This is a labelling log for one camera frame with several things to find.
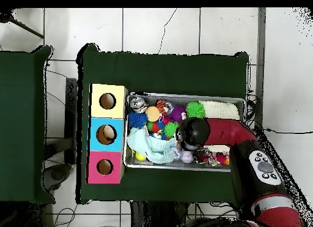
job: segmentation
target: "pink box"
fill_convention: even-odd
[[[100,160],[109,160],[112,163],[112,171],[109,174],[103,175],[98,172],[97,164]],[[90,151],[86,169],[88,169],[88,179],[86,178],[88,184],[119,184],[123,176],[122,153]]]

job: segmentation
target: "metal tray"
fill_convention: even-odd
[[[171,94],[157,94],[157,93],[143,93],[137,94],[131,92],[126,97],[126,109],[125,112],[128,114],[131,111],[129,106],[130,100],[134,97],[143,97],[148,105],[155,105],[156,101],[159,99],[165,99],[171,102],[174,106],[187,106],[189,102],[192,101],[216,101],[223,103],[233,103],[238,108],[238,113],[241,121],[246,120],[246,101],[244,99],[230,98],[230,97],[207,97],[198,95],[171,95]],[[127,145],[127,135],[129,135],[130,127],[128,125],[128,115],[126,116],[125,125],[125,137],[124,137],[124,153],[123,162],[124,165],[131,168],[150,168],[150,169],[180,169],[180,170],[192,170],[192,171],[222,171],[230,172],[230,166],[205,166],[204,164],[198,163],[183,163],[181,160],[173,161],[171,163],[165,164],[154,164],[152,162],[143,161],[135,159],[132,156],[131,149]]]

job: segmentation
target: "circular hole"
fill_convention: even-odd
[[[102,175],[108,175],[113,170],[113,164],[110,160],[100,160],[97,163],[97,171]]]
[[[96,132],[96,137],[99,143],[111,144],[116,139],[116,130],[111,125],[101,125]]]
[[[116,98],[111,93],[105,93],[99,98],[99,104],[104,109],[112,109],[116,105]]]

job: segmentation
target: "yellow box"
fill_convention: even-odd
[[[101,118],[119,118],[125,116],[125,97],[127,89],[124,86],[91,84],[91,116]]]

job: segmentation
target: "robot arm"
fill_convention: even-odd
[[[223,144],[230,146],[233,185],[241,217],[251,227],[303,227],[293,201],[269,156],[260,148],[255,134],[240,121],[188,118],[181,123],[178,137],[182,147]]]

